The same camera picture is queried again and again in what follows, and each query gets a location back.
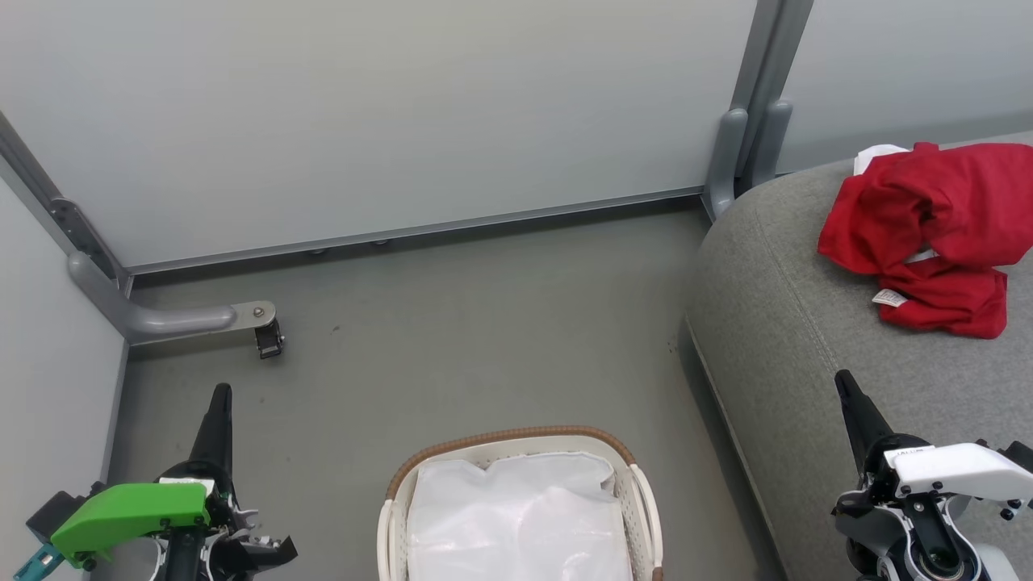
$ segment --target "white cloth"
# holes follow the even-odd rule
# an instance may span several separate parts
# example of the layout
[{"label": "white cloth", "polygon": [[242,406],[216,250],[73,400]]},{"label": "white cloth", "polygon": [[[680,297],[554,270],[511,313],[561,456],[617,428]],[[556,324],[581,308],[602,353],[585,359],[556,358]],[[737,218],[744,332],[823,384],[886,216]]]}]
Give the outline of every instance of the white cloth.
[{"label": "white cloth", "polygon": [[631,581],[608,462],[583,453],[419,469],[411,581]]},{"label": "white cloth", "polygon": [[889,144],[872,146],[865,151],[858,152],[857,157],[853,158],[853,175],[859,176],[864,174],[865,170],[868,170],[868,164],[871,163],[872,159],[875,157],[880,155],[889,155],[890,153],[902,153],[905,151],[911,150]]}]

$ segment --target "red cloth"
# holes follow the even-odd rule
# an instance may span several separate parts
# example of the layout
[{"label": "red cloth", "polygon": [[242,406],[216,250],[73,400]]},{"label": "red cloth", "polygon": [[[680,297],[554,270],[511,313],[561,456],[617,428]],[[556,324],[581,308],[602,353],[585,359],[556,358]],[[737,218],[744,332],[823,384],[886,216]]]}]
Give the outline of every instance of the red cloth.
[{"label": "red cloth", "polygon": [[[876,157],[847,178],[818,252],[909,300],[883,320],[993,339],[1007,324],[1006,274],[1033,246],[1033,148],[982,144]],[[905,264],[929,247],[940,255]]]}]

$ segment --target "gray ottoman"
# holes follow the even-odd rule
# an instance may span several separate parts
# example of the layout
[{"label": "gray ottoman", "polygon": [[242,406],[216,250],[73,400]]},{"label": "gray ottoman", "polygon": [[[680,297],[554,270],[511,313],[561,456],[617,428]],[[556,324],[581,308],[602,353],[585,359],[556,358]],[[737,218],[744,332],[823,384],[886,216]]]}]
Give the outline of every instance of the gray ottoman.
[{"label": "gray ottoman", "polygon": [[[1033,132],[997,142],[1033,144]],[[839,399],[850,369],[897,431],[934,445],[1033,445],[1033,258],[1010,275],[1008,327],[998,339],[916,333],[883,324],[871,277],[816,251],[818,233],[851,171],[842,161],[763,184],[742,196],[703,241],[687,320],[794,581],[850,580],[829,516],[854,486]],[[961,522],[1033,579],[1033,515],[1011,522],[972,502]]]}]

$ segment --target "baseboard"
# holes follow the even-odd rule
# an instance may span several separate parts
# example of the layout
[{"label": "baseboard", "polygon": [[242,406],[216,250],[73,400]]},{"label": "baseboard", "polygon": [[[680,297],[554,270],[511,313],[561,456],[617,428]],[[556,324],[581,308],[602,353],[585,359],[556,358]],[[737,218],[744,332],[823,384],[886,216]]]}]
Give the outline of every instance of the baseboard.
[{"label": "baseboard", "polygon": [[482,227],[495,224],[505,224],[509,222],[536,220],[539,218],[561,216],[565,214],[592,212],[595,210],[603,210],[607,208],[620,208],[623,206],[646,204],[662,200],[699,195],[700,193],[702,193],[702,190],[703,186],[671,189],[666,191],[657,191],[653,193],[644,193],[638,195],[628,195],[622,197],[614,197],[609,200],[600,200],[597,202],[571,204],[568,206],[559,206],[555,208],[543,208],[541,210],[529,210],[526,212],[513,212],[510,214],[501,214],[498,216],[487,216],[483,218],[472,218],[468,220],[457,220],[453,222],[445,222],[440,224],[429,224],[426,226],[414,226],[414,227],[399,228],[393,231],[376,232],[370,234],[361,234],[355,236],[343,236],[339,238],[313,240],[310,242],[296,242],[292,244],[283,244],[279,246],[268,246],[263,248],[251,248],[248,250],[223,252],[220,254],[196,256],[192,258],[182,258],[176,261],[151,263],[134,267],[126,267],[126,271],[130,275],[153,274],[164,271],[216,265],[220,263],[247,261],[251,258],[262,258],[265,256],[275,256],[278,254],[306,252],[309,250],[321,250],[323,248],[350,246],[353,244],[365,244],[370,242],[378,242],[381,240],[409,238],[428,234],[439,234],[458,230],[475,228],[475,227]]}]

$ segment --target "metal frame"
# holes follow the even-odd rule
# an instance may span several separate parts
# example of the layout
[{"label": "metal frame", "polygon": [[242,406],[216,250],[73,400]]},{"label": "metal frame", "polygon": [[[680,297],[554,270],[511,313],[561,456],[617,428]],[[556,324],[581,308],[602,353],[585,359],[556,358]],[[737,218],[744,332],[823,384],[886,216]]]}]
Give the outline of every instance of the metal frame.
[{"label": "metal frame", "polygon": [[745,177],[743,185],[748,187],[774,177],[782,139],[792,114],[791,103],[782,100],[783,104],[777,105],[776,102],[781,99],[813,5],[814,0],[782,0],[747,108],[749,120],[737,162],[735,175]]},{"label": "metal frame", "polygon": [[719,121],[707,173],[702,198],[711,221],[716,220],[735,198],[735,177],[742,172],[741,151],[745,147],[749,128],[751,125],[756,125],[763,117],[755,110],[757,99],[764,98],[765,95],[759,89],[763,87],[768,52],[777,35],[785,4],[793,1],[757,0],[750,34],[746,40],[746,50],[743,52],[743,62],[739,67],[739,79],[731,96],[731,105]]},{"label": "metal frame", "polygon": [[401,228],[367,235],[346,236],[208,256],[166,261],[125,269],[119,265],[115,255],[103,244],[103,240],[90,225],[83,211],[73,202],[61,195],[57,186],[50,180],[46,173],[29,152],[28,147],[18,136],[13,127],[3,118],[2,114],[0,114],[0,153],[8,159],[14,172],[28,186],[29,191],[51,212],[54,219],[62,222],[62,232],[71,240],[72,245],[89,254],[97,263],[98,267],[109,278],[118,281],[120,287],[123,288],[126,287],[132,276],[139,274],[291,252],[319,250],[334,246],[448,232],[685,195],[701,194],[708,213],[712,219],[716,219],[731,204],[731,201],[734,200],[734,179],[742,173],[745,166],[746,157],[743,151],[748,148],[753,135],[756,133],[758,124],[764,118],[763,108],[768,104],[766,97],[771,94],[773,87],[777,85],[777,89],[781,90],[781,86],[785,82],[785,75],[783,74],[780,83],[773,83],[777,79],[773,79],[769,70],[772,63],[770,54],[772,48],[780,45],[782,42],[779,34],[780,27],[784,27],[784,23],[791,20],[787,20],[785,14],[787,11],[799,12],[800,7],[806,5],[806,10],[804,10],[804,21],[806,22],[806,14],[809,13],[812,2],[813,0],[756,0],[756,8],[753,12],[746,47],[743,51],[743,58],[740,63],[735,86],[732,90],[731,101],[728,112],[722,115],[718,121],[718,131],[708,177],[702,186],[632,195],[616,200],[574,204],[560,208],[460,220],[429,226]]},{"label": "metal frame", "polygon": [[254,329],[262,359],[279,355],[283,336],[269,301],[156,310],[132,303],[132,277],[74,202],[61,195],[25,142],[0,113],[0,178],[68,254],[68,273],[129,345]]}]

